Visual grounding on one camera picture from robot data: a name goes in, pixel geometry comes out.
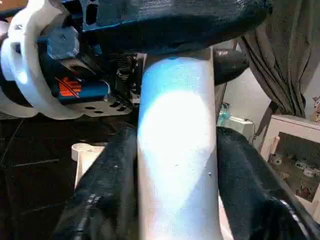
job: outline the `white plastic piece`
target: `white plastic piece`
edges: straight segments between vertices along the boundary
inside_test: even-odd
[[[7,34],[9,29],[9,24],[4,21],[0,21],[0,36]],[[3,42],[1,46],[1,70],[3,76],[8,80],[14,81],[14,76],[11,72],[10,62],[7,59],[7,48],[6,43]],[[31,118],[38,114],[38,111],[33,107],[21,106],[13,101],[11,101],[2,91],[0,87],[0,112],[18,117],[18,118]]]
[[[141,240],[221,240],[212,51],[147,56],[138,123]]]
[[[64,14],[59,4],[58,0],[29,0],[11,21],[5,40],[7,59],[18,88],[34,108],[52,119],[76,119],[82,113],[63,106],[52,96],[39,63],[37,37],[57,16]],[[16,52],[17,45],[21,54]]]
[[[86,143],[77,143],[72,145],[71,158],[77,162],[74,187],[77,186],[81,177],[95,162],[104,148],[104,146],[92,146]]]

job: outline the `white plastic bracket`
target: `white plastic bracket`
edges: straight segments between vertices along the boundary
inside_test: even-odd
[[[36,110],[56,120],[76,119],[82,115],[52,96],[39,62],[37,37],[62,14],[65,11],[58,0],[29,0],[27,6],[13,17],[8,38],[4,41],[11,73],[21,93]]]

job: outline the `wire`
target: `wire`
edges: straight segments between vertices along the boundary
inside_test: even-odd
[[[252,139],[251,139],[251,144],[254,144],[256,138],[257,138],[257,133],[256,133],[256,124],[254,121],[252,121],[251,119],[249,118],[245,118],[244,119],[245,122],[250,122],[253,124],[253,136],[252,136]]]
[[[20,121],[20,123],[18,124],[18,126],[16,127],[13,135],[11,136],[8,145],[6,146],[6,148],[5,148],[5,150],[4,150],[4,154],[2,155],[2,158],[1,158],[1,161],[0,161],[0,167],[3,166],[3,162],[4,162],[4,160],[5,160],[5,157],[6,157],[6,155],[7,155],[7,152],[8,152],[8,150],[9,150],[9,148],[10,148],[10,146],[11,146],[11,144],[12,144],[12,142],[13,142],[13,140],[14,140],[14,138],[15,138],[15,136],[16,136],[16,134],[17,134],[17,132],[18,132],[18,130],[19,130],[19,128],[21,127],[21,125],[22,125],[23,122],[24,122],[24,119],[21,119],[21,121]]]

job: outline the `hole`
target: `hole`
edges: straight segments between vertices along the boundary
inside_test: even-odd
[[[118,112],[123,112],[124,110],[126,110],[126,107],[125,107],[125,106],[120,107],[117,111],[118,111]]]
[[[92,25],[96,23],[97,20],[97,12],[98,12],[98,5],[97,4],[89,4],[86,8],[86,18],[85,22],[88,25]]]
[[[113,104],[110,105],[110,108],[116,108],[120,105],[120,102],[115,102]]]
[[[17,43],[14,45],[14,50],[17,54],[21,54],[21,47],[20,47],[20,43]]]
[[[64,34],[61,34],[61,35],[60,35],[60,39],[63,40],[63,41],[67,41],[67,37],[66,37],[66,35],[64,35]]]

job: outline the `white wall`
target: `white wall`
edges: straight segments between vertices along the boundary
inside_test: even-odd
[[[304,98],[305,98],[305,117],[311,120],[311,115],[314,113],[314,101],[312,97],[320,96],[320,65],[315,70],[314,76],[309,83],[308,86],[305,87],[304,91]]]
[[[249,68],[227,84],[223,98],[223,102],[231,104],[229,113],[232,116],[252,120],[256,130],[270,101]],[[259,148],[262,136],[254,141],[256,148]]]

